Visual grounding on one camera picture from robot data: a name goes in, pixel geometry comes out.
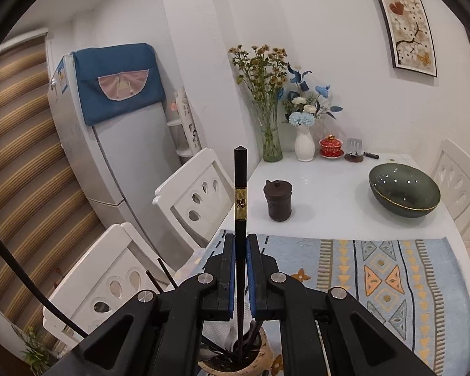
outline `brown lidded cup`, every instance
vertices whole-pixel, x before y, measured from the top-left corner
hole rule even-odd
[[[291,193],[293,186],[287,181],[267,181],[263,188],[268,202],[268,214],[277,222],[283,222],[291,216]]]

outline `brown striped window blind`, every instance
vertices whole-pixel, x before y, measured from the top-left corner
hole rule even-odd
[[[46,296],[105,230],[61,148],[48,87],[44,36],[0,53],[0,238]],[[40,303],[1,257],[0,311],[55,344]]]

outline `red gaiwan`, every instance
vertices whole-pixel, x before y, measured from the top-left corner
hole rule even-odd
[[[323,140],[320,140],[320,146],[322,147],[322,155],[324,157],[330,157],[330,158],[341,157],[342,145],[343,145],[343,142],[341,140],[338,140],[332,134],[328,135]]]

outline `cup lid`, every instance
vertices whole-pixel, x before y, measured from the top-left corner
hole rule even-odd
[[[322,147],[327,147],[327,148],[336,148],[336,147],[341,147],[343,145],[343,142],[341,140],[338,140],[332,134],[329,134],[326,138],[324,138],[323,140],[320,140],[320,145]]]
[[[264,195],[267,199],[276,201],[280,198],[291,196],[293,186],[287,181],[267,181],[263,188]]]

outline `red heart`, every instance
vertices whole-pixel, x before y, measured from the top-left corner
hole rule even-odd
[[[392,10],[397,15],[402,15],[404,14],[404,5],[400,1],[397,1],[395,4],[391,3],[390,10]]]

